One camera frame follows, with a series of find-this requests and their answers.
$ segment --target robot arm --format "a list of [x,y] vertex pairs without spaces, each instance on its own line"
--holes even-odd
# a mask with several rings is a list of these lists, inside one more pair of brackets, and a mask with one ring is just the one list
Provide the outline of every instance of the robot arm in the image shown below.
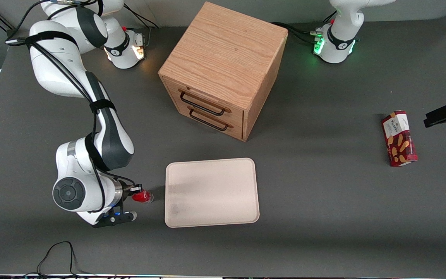
[[[127,166],[134,154],[131,139],[106,90],[94,74],[85,70],[78,46],[66,27],[54,21],[39,21],[30,28],[30,36],[38,38],[35,44],[29,45],[29,50],[39,84],[57,95],[88,99],[101,126],[97,134],[91,133],[58,148],[58,177],[53,187],[55,203],[64,210],[77,212],[96,227],[133,221],[136,214],[124,212],[123,201],[128,196],[142,194],[141,187],[128,186],[105,174]],[[80,92],[38,48],[59,60],[85,92]],[[120,207],[120,212],[115,212],[115,207]]]
[[361,9],[387,5],[395,0],[329,0],[336,9],[337,15],[334,23],[327,23],[316,29],[319,34],[325,33],[317,45],[314,53],[328,63],[343,62],[355,44],[355,36],[364,23],[364,14]]
[[122,9],[123,0],[98,0],[93,4],[69,6],[43,2],[41,7],[51,21],[67,27],[81,54],[104,46],[108,59],[119,69],[135,66],[144,58],[144,37],[124,30],[111,16]]

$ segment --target gray table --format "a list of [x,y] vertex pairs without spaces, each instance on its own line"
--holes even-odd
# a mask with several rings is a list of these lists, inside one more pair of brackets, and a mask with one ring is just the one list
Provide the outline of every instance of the gray table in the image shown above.
[[[86,102],[46,92],[27,49],[9,50],[0,76],[0,272],[33,271],[48,247],[69,240],[96,273],[446,277],[446,125],[423,126],[425,113],[446,104],[446,18],[366,23],[340,65],[290,37],[247,143],[175,110],[156,72],[183,32],[155,30],[134,69],[115,69],[102,50],[83,55],[136,148],[116,173],[158,198],[129,201],[138,220],[101,229],[51,198],[56,148],[90,131]],[[420,161],[391,168],[379,114],[399,109]],[[260,219],[168,228],[166,166],[235,157],[256,163]],[[58,247],[44,271],[66,273],[68,257]]]

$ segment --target plastic tray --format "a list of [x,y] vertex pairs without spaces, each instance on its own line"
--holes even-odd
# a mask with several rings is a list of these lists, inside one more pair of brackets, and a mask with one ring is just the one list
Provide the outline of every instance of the plastic tray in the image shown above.
[[179,162],[166,167],[168,227],[248,224],[258,219],[253,160]]

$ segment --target drawer handle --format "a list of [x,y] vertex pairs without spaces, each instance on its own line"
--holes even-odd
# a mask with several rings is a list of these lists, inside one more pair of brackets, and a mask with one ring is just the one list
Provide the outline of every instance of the drawer handle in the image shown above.
[[206,124],[206,125],[208,125],[209,127],[215,128],[215,129],[217,129],[218,131],[222,131],[222,132],[224,132],[224,131],[226,131],[226,129],[228,129],[228,124],[226,124],[225,127],[220,128],[220,127],[218,127],[218,126],[216,126],[216,125],[213,125],[213,124],[211,124],[211,123],[209,123],[209,122],[207,122],[207,121],[204,121],[204,120],[200,119],[199,117],[195,117],[195,116],[193,116],[193,115],[192,115],[193,112],[194,112],[193,109],[191,109],[190,112],[189,112],[189,115],[190,115],[191,118],[193,118],[193,119],[195,119],[195,120],[197,120],[197,121],[199,121],[199,122],[201,122],[201,123],[203,123],[203,124]]
[[203,111],[205,111],[205,112],[207,112],[207,113],[211,113],[212,115],[216,115],[216,116],[221,116],[221,115],[223,115],[223,113],[225,112],[225,109],[224,109],[224,108],[221,109],[221,112],[220,112],[220,113],[214,112],[214,111],[212,111],[212,110],[210,110],[210,109],[207,109],[207,108],[205,108],[205,107],[203,107],[203,106],[200,106],[200,105],[198,105],[198,104],[196,104],[196,103],[193,103],[193,102],[191,102],[191,101],[189,101],[189,100],[187,100],[187,99],[184,99],[184,95],[185,95],[185,92],[182,91],[182,93],[180,94],[180,99],[182,99],[182,101],[184,101],[185,103],[187,103],[187,104],[189,104],[189,105],[193,105],[193,106],[195,106],[196,108],[198,108],[198,109],[200,109],[200,110],[203,110]]

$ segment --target wooden drawer cabinet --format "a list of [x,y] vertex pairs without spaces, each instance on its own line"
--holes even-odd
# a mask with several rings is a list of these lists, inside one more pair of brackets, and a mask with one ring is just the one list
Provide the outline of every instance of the wooden drawer cabinet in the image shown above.
[[246,141],[287,30],[206,2],[158,74],[182,115]]

